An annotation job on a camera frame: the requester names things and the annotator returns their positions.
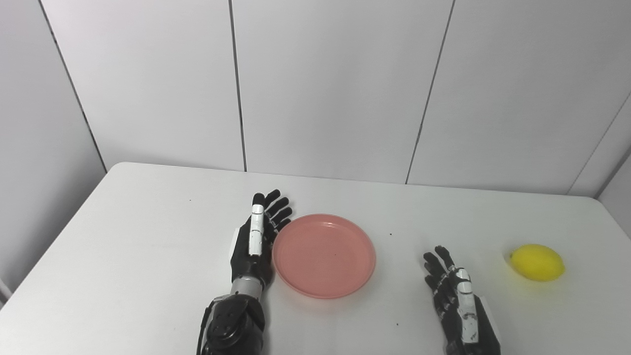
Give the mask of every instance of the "lemon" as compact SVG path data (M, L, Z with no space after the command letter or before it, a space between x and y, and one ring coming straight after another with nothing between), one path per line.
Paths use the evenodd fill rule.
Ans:
M525 244L510 254L510 263L523 277L552 281L565 272L563 259L556 251L539 244Z

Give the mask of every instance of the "pink plate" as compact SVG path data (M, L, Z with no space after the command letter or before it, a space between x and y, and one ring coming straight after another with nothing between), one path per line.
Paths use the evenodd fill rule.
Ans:
M289 223L276 237L272 254L280 278L315 298L347 296L375 269L375 249L366 233L335 215L306 215Z

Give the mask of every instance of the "white wall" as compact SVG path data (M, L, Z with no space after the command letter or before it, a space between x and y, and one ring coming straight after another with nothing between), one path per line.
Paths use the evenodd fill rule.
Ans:
M631 100L627 101L619 116L631 121ZM598 200L627 235L631 236L631 158L627 158L622 164Z
M631 145L626 0L457 0L437 71L450 1L234 1L245 152L227 0L43 2L107 166L595 196Z
M37 1L0 0L0 279L14 290L104 169Z
M42 4L108 168L243 170L227 0Z
M456 1L409 182L568 193L631 90L630 14L627 0Z
M451 2L233 3L248 170L405 183Z

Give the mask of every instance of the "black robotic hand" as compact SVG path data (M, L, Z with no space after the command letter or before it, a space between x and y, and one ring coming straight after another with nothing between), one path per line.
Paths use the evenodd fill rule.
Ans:
M433 304L447 337L447 355L500 355L500 344L471 278L457 268L443 246L435 248L445 268L432 253L425 253L425 282L433 290Z
M239 229L230 259L232 290L206 308L197 355L260 355L265 330L261 296L272 279L272 245L291 214L280 191L254 195L252 215Z
M270 192L265 197L260 193L255 195L254 202L260 200L259 203L264 207L262 253L260 256L249 254L251 218L248 218L239 229L237 244L230 259L232 281L242 276L256 277L261 281L263 288L271 282L272 245L280 230L291 221L288 217L292 214L289 199L280 198L280 195L278 190Z

